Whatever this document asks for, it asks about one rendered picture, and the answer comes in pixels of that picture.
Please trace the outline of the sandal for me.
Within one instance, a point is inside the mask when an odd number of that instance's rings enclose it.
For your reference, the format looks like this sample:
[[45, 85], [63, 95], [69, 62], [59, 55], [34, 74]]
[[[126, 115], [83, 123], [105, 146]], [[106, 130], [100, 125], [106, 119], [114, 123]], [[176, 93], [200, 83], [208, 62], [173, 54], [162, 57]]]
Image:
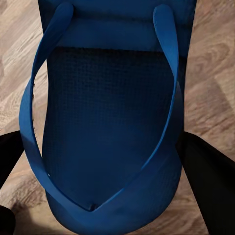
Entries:
[[[43, 38], [19, 112], [50, 210], [79, 235], [125, 235], [177, 191], [188, 50], [197, 0], [38, 0]], [[34, 80], [47, 61], [42, 156]]]

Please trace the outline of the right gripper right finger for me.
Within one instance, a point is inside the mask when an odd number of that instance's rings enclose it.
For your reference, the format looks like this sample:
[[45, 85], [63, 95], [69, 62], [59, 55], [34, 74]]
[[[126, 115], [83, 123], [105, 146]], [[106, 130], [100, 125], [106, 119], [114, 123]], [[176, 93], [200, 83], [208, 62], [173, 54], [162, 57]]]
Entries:
[[186, 131], [175, 148], [210, 235], [235, 235], [235, 162]]

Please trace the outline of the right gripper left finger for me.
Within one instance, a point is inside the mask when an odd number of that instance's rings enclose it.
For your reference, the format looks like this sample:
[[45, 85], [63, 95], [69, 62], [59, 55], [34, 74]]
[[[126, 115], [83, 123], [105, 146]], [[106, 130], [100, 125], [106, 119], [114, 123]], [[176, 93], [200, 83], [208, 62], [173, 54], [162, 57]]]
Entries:
[[0, 135], [0, 189], [24, 151], [20, 130]]

